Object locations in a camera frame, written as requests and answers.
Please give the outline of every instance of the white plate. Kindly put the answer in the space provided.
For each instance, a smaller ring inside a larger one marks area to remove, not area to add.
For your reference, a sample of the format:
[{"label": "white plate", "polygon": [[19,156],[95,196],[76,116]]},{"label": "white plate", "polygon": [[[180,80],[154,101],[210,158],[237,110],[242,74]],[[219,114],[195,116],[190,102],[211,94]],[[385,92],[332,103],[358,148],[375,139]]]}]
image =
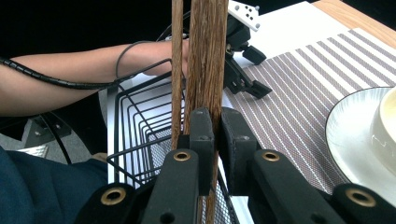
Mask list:
[{"label": "white plate", "polygon": [[390,89],[357,91],[338,102],[327,119],[326,138],[333,159],[352,183],[396,206],[396,175],[376,158],[370,141],[375,110]]}]

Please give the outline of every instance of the striped placemat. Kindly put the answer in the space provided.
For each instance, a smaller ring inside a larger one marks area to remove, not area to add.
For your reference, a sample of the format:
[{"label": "striped placemat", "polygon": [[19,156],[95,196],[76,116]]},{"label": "striped placemat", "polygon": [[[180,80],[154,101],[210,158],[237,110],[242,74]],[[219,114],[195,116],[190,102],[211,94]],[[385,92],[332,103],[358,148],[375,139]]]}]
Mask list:
[{"label": "striped placemat", "polygon": [[352,92],[395,86],[396,50],[354,29],[244,69],[273,89],[260,100],[226,91],[262,148],[285,154],[308,182],[328,193],[347,182],[326,145],[332,107]]}]

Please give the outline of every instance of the black wire basket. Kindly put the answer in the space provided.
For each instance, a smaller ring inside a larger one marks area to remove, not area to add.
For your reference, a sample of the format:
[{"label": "black wire basket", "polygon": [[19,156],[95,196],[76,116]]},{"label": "black wire basket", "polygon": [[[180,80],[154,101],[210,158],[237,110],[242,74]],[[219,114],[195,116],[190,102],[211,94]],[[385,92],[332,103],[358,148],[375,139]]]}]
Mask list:
[{"label": "black wire basket", "polygon": [[[115,151],[107,159],[114,166],[116,182],[128,183],[138,189],[160,173],[165,155],[171,150],[170,76],[169,73],[153,77],[117,95]],[[239,223],[221,175],[216,195],[215,223]]]}]

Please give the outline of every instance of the white robot part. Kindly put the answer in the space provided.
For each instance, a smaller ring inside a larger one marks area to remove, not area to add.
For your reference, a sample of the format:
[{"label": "white robot part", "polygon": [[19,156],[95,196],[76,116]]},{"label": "white robot part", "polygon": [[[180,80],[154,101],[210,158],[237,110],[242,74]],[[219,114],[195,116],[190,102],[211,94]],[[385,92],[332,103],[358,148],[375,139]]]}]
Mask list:
[{"label": "white robot part", "polygon": [[255,32],[257,32],[260,27],[259,9],[260,7],[251,7],[233,0],[228,2],[228,13]]}]

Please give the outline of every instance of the wooden stick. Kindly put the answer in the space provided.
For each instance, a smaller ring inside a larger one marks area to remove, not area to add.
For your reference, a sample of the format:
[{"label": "wooden stick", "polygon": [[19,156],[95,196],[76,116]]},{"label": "wooden stick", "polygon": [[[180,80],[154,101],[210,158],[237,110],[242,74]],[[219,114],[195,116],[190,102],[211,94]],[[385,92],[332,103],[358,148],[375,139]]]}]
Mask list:
[{"label": "wooden stick", "polygon": [[181,127],[183,0],[172,0],[172,149]]},{"label": "wooden stick", "polygon": [[[224,79],[225,36],[228,0],[192,0],[190,24],[189,78],[184,116],[184,132],[190,133],[190,112],[208,108],[213,132],[218,139]],[[213,163],[213,191],[206,198],[205,220],[214,223],[218,151]]]}]

